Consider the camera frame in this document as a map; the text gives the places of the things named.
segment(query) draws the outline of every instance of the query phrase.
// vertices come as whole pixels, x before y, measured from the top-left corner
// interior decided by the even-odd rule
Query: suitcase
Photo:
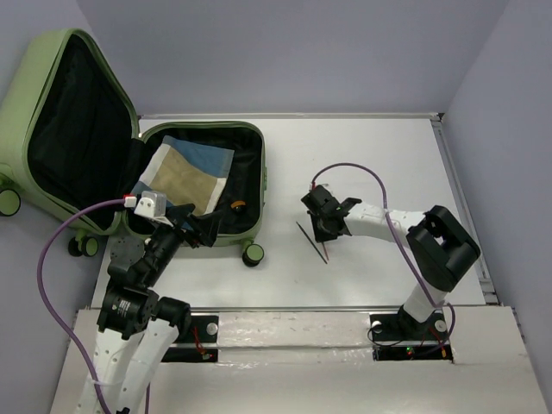
[[[254,266],[254,244],[267,188],[262,133],[246,122],[171,122],[141,132],[129,97],[83,30],[32,40],[0,109],[0,215],[17,212],[19,194],[60,220],[132,190],[165,135],[234,150],[216,210],[224,216],[216,246],[241,244]],[[147,236],[153,226],[127,211],[98,210],[74,224],[70,253],[94,255],[93,235],[120,226]]]

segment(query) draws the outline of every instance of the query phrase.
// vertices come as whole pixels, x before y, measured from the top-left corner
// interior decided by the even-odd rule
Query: blue and beige towel
[[[165,136],[132,190],[166,194],[167,207],[194,203],[193,214],[211,213],[223,193],[234,151]]]

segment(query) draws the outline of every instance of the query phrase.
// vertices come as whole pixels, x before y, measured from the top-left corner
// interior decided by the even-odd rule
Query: suitcase wheel
[[[5,189],[0,191],[0,216],[13,216],[21,208],[21,198],[17,191]]]
[[[245,263],[245,266],[255,267],[261,260],[263,260],[264,257],[265,251],[261,246],[258,244],[250,244],[243,252],[241,259],[243,260],[243,263]]]
[[[97,253],[98,248],[99,248],[99,244],[97,242],[96,237],[86,235],[82,239],[80,239],[80,241],[77,241],[77,239],[73,237],[69,241],[69,245],[67,246],[67,251],[73,257],[79,257],[82,255],[86,257],[92,257]]]

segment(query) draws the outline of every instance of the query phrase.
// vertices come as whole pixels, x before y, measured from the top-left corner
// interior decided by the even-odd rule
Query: wall
[[[140,113],[445,111],[506,0],[78,0]]]
[[[29,40],[51,28],[90,30],[73,0],[4,0],[0,13],[0,100]],[[0,401],[2,412],[45,414],[50,410],[67,337],[47,314],[36,287],[42,245],[59,222],[23,205],[0,217]],[[65,232],[47,258],[46,288],[66,321],[90,302],[101,254],[72,258]]]
[[[552,3],[511,0],[445,116],[500,298],[517,308],[552,410]]]

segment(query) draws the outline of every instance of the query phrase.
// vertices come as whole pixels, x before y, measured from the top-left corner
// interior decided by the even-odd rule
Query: robotic arm
[[[159,227],[144,241],[139,259],[131,254],[111,259],[93,360],[111,412],[134,414],[166,351],[191,324],[190,305],[159,299],[151,288],[183,242],[192,248],[212,247],[221,216],[216,212],[195,217],[193,204],[166,211],[166,197],[154,191],[144,191],[140,200],[125,198],[125,207],[135,207],[136,215],[157,222]],[[88,375],[75,413],[103,412],[94,385]]]
[[[341,235],[367,235],[394,242],[381,207],[347,198],[339,203],[318,185],[301,201],[306,205],[317,242]],[[389,210],[401,243],[409,247],[435,304],[441,304],[467,270],[480,257],[480,248],[446,208],[436,205],[427,212]],[[418,284],[398,311],[399,327],[408,335],[426,329],[435,307]]]

